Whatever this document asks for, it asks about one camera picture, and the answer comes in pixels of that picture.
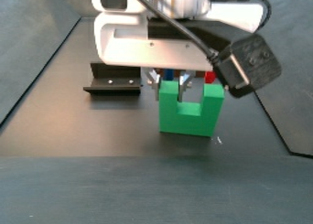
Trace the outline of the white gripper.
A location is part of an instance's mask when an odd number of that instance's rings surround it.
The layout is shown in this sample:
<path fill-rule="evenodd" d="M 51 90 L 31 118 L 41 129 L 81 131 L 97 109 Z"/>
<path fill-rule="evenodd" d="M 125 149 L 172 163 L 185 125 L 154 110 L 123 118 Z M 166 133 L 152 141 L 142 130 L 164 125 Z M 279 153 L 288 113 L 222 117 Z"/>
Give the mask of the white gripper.
<path fill-rule="evenodd" d="M 209 0 L 148 0 L 221 51 L 237 34 L 253 33 L 261 23 L 259 3 L 212 3 Z M 160 100 L 162 76 L 154 68 L 213 70 L 208 55 L 138 0 L 93 0 L 99 12 L 94 21 L 98 56 L 107 65 L 146 67 L 146 76 Z M 193 84 L 194 71 L 178 77 L 178 101 Z"/>

